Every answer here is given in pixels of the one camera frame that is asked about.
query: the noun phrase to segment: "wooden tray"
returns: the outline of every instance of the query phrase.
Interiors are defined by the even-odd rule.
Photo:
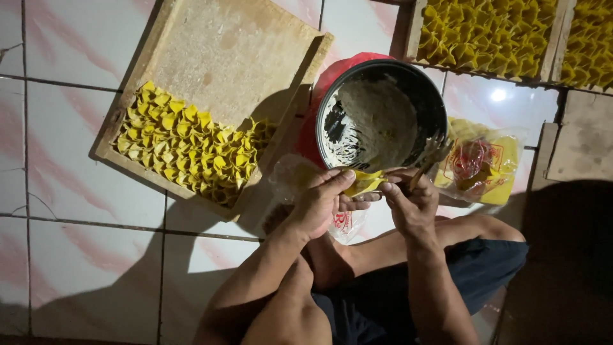
[[[105,119],[95,155],[236,221],[262,171],[274,163],[332,41],[332,35],[322,35],[269,0],[164,0],[124,93]],[[214,122],[239,128],[253,116],[280,124],[232,209],[145,170],[111,145],[134,92],[148,80],[210,111]],[[300,99],[294,102],[299,89]]]
[[[559,85],[562,84],[562,62],[564,62],[564,56],[566,55],[566,45],[568,43],[568,37],[571,33],[571,26],[573,24],[574,18],[574,8],[577,5],[577,0],[565,0],[568,2],[566,6],[566,12],[564,14],[564,20],[562,21],[562,27],[560,30],[560,39],[558,41],[558,46],[555,51],[554,64],[551,70],[551,82],[557,83]],[[564,85],[568,88],[572,88],[575,90],[585,90],[592,91],[597,93],[605,93],[608,95],[613,95],[613,88],[603,89],[596,85],[588,85],[580,88],[572,87],[569,85]]]
[[[421,28],[424,25],[424,17],[422,16],[422,12],[426,5],[428,4],[428,0],[417,0],[415,1],[415,5],[413,7],[413,12],[411,16],[411,21],[409,24],[409,33],[406,38],[406,53],[405,53],[405,61],[418,64],[421,66],[429,66],[429,67],[438,67],[445,70],[455,71],[458,73],[467,73],[476,76],[487,76],[494,79],[500,80],[511,80],[515,82],[547,82],[550,80],[551,69],[554,62],[555,49],[558,46],[558,38],[560,37],[560,31],[562,29],[562,21],[564,19],[564,14],[567,8],[567,2],[569,0],[558,0],[557,8],[555,11],[555,19],[552,23],[551,33],[549,34],[549,40],[547,43],[547,48],[545,49],[545,55],[541,62],[541,67],[539,72],[537,73],[537,78],[530,79],[528,77],[515,77],[515,78],[506,78],[504,76],[497,76],[491,72],[482,72],[482,71],[467,71],[462,69],[453,69],[449,67],[442,66],[440,64],[432,65],[426,60],[417,60],[417,51],[419,50],[419,40],[421,38]]]

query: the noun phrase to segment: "fork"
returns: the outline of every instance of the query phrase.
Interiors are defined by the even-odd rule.
[[[453,140],[449,138],[445,139],[445,134],[439,134],[438,130],[436,130],[432,138],[425,140],[424,151],[419,155],[419,159],[417,160],[423,159],[424,162],[417,171],[417,174],[415,174],[409,182],[409,192],[412,192],[415,187],[417,187],[419,179],[426,171],[432,169],[434,164],[437,164],[447,157],[453,147],[453,143]]]

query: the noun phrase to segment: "man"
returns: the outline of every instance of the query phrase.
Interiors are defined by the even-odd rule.
[[[396,229],[358,246],[327,234],[339,208],[368,207],[340,197],[355,173],[318,176],[215,293],[194,343],[477,344],[470,315],[521,268],[527,245],[491,217],[436,222],[432,183],[406,192],[414,173],[388,174],[380,189]]]

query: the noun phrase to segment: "dark shorts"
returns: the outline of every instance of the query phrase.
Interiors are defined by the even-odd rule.
[[[471,239],[453,247],[447,266],[471,315],[524,265],[524,242]],[[416,331],[409,310],[406,263],[379,269],[349,285],[313,293],[327,315],[334,344],[412,344]]]

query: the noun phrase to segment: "bowl rim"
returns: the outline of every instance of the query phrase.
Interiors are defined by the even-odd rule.
[[[400,68],[406,68],[406,69],[411,69],[413,70],[413,72],[417,72],[418,74],[421,75],[421,77],[425,78],[425,80],[427,80],[428,83],[430,83],[430,85],[438,91],[438,87],[436,87],[436,85],[434,84],[434,82],[432,82],[432,79],[430,79],[430,77],[428,77],[428,75],[422,71],[421,69],[417,68],[416,66],[413,66],[412,64],[406,63],[404,61],[399,61],[399,60],[395,60],[395,59],[374,59],[374,60],[368,60],[368,61],[364,61],[362,63],[359,63],[351,68],[349,68],[347,71],[343,72],[338,78],[336,78],[336,80],[334,80],[334,82],[330,85],[330,87],[328,88],[328,90],[326,91],[326,93],[324,94],[324,97],[321,99],[321,103],[319,103],[319,107],[317,109],[317,114],[316,114],[316,121],[315,121],[315,138],[317,141],[317,150],[319,152],[319,156],[321,157],[321,160],[324,162],[326,168],[328,169],[332,169],[332,168],[336,168],[334,166],[332,166],[328,160],[326,160],[327,155],[326,152],[324,150],[324,138],[322,137],[322,133],[319,131],[319,128],[322,126],[322,122],[324,121],[324,111],[326,109],[326,105],[328,104],[328,101],[330,100],[330,97],[332,97],[332,94],[334,94],[336,92],[337,89],[340,88],[340,86],[342,86],[345,83],[345,80],[349,77],[352,76],[353,74],[355,74],[357,71],[364,69],[364,68],[369,68],[369,67],[374,67],[372,65],[384,65],[384,66],[397,66]],[[443,101],[443,96],[441,95],[440,91],[438,91],[436,93],[441,101],[441,104],[443,105],[443,112],[445,114],[447,114],[447,110],[445,108],[445,103]],[[447,135],[447,123],[445,123],[445,135]]]

